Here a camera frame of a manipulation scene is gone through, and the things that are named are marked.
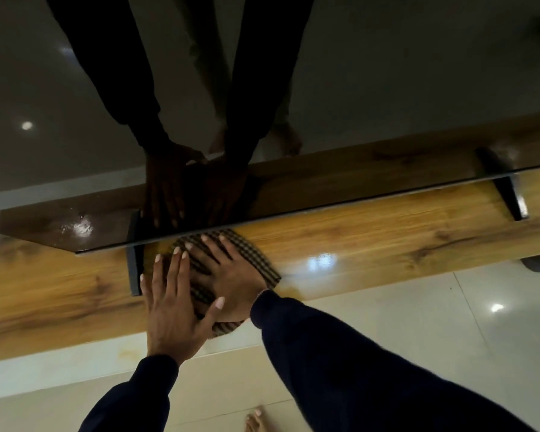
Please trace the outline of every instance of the black bracket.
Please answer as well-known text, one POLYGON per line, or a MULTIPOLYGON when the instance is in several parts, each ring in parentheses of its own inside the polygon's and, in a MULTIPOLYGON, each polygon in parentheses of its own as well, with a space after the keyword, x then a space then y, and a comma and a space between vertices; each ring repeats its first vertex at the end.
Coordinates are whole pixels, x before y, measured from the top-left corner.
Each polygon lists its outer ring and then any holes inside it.
MULTIPOLYGON (((140 211, 132 214, 130 227, 128 228, 128 241, 136 241, 137 227, 140 221, 140 211)), ((128 277, 130 279, 130 293, 133 296, 141 296, 140 275, 144 273, 144 244, 129 245, 126 247, 126 263, 128 265, 128 277)))
MULTIPOLYGON (((482 163, 486 174, 510 173, 513 168, 489 147, 479 147, 475 150, 476 156, 482 163)), ((527 219, 528 207, 522 195, 520 178, 516 173, 492 179, 494 186, 500 193, 506 207, 515 221, 527 219)))

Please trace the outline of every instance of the checkered cloth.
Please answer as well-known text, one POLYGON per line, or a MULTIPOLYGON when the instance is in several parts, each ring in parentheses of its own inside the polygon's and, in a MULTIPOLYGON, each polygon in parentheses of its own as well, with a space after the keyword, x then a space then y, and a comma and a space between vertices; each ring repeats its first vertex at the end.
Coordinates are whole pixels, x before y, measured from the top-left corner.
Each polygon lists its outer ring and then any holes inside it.
MULTIPOLYGON (((248 262, 252 264, 254 268, 256 268, 259 273, 262 275, 264 280, 266 281, 266 284, 270 289, 274 289, 278 282, 280 282, 281 276, 278 274, 278 271, 275 270, 275 268, 272 266, 270 261, 266 258, 265 255, 258 250, 255 246, 252 245, 248 240, 241 237, 239 234, 237 234, 235 231, 231 229, 224 229, 224 230, 217 230, 215 233, 210 232, 206 233, 210 239, 212 239, 214 242, 218 244, 218 246, 223 250, 224 253, 228 256, 228 253, 226 252, 224 246, 218 241, 218 235, 222 233, 226 239, 228 239, 234 246, 237 248, 238 252, 242 255, 244 259, 246 259, 248 262)), ((181 249, 184 248, 184 243, 190 242, 191 244, 197 246, 200 248, 204 253, 208 254, 209 256, 212 256, 212 253, 208 249, 205 243, 202 242, 200 239, 200 234, 196 235, 190 235, 186 237, 181 237, 174 241, 172 246, 170 247, 170 253, 174 251, 174 248, 176 246, 179 246, 181 249)), ((202 265, 200 261, 198 261, 194 256, 190 255, 190 267, 192 269, 195 269, 198 272, 201 272, 202 274, 209 275, 209 270, 202 265)), ((212 293, 212 291, 204 288, 201 285, 198 285, 196 283, 190 284, 190 292, 192 294, 192 298, 195 301, 202 302, 206 305, 211 305, 212 302, 214 302, 214 299, 216 298, 215 295, 212 293)), ((195 311, 196 316, 199 319, 202 319, 204 315, 200 314, 199 312, 195 311)), ((235 321, 235 322, 217 322, 213 327, 213 332, 215 336, 220 336, 224 334, 229 334, 233 330, 235 330, 238 326, 240 326, 243 323, 243 321, 235 321)))

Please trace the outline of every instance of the hand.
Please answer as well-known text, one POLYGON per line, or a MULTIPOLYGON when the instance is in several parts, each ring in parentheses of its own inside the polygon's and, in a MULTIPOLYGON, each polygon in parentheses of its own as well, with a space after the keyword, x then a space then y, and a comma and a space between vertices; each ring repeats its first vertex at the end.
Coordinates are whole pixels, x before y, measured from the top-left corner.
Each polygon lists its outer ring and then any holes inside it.
POLYGON ((160 153, 146 153, 146 194, 142 216, 158 228, 164 207, 174 228, 184 219, 182 171, 189 161, 207 163, 201 151, 172 143, 160 153))
POLYGON ((200 225, 219 225, 228 220, 234 204, 242 195, 246 183, 246 168, 232 166, 226 156, 211 160, 206 166, 203 182, 204 213, 200 225))
POLYGON ((242 321, 249 318, 254 301, 260 292, 268 289, 266 281, 223 235, 220 235, 220 242, 232 259, 206 235, 202 235, 202 241, 216 259, 187 242, 188 251, 211 273, 208 276, 192 270, 191 281, 208 288, 216 297, 225 297, 224 310, 218 315, 217 321, 242 321))
POLYGON ((164 286, 164 257, 156 256, 152 287, 140 277, 148 308, 148 356, 168 355, 178 366, 193 357, 208 338, 224 306, 224 297, 212 303, 204 318, 194 315, 190 297, 190 258, 174 249, 164 286))

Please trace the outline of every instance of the glossy floor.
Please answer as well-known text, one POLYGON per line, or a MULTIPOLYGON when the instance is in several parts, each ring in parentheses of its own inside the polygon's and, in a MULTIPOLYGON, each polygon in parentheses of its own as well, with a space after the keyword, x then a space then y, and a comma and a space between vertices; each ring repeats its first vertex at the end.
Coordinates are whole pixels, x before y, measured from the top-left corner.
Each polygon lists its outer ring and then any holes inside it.
MULTIPOLYGON (((309 304, 495 400, 540 431, 540 274, 521 263, 409 280, 309 304)), ((256 330, 244 325, 233 335, 227 345, 221 339, 217 348, 211 347, 218 354, 195 358, 182 368, 170 395, 167 430, 241 432, 245 414, 265 404, 283 431, 308 431, 256 330), (232 339, 240 337, 249 339, 245 345, 250 347, 228 351, 232 339)), ((0 399, 0 431, 22 424, 46 432, 76 430, 95 401, 129 376, 121 373, 0 399)))

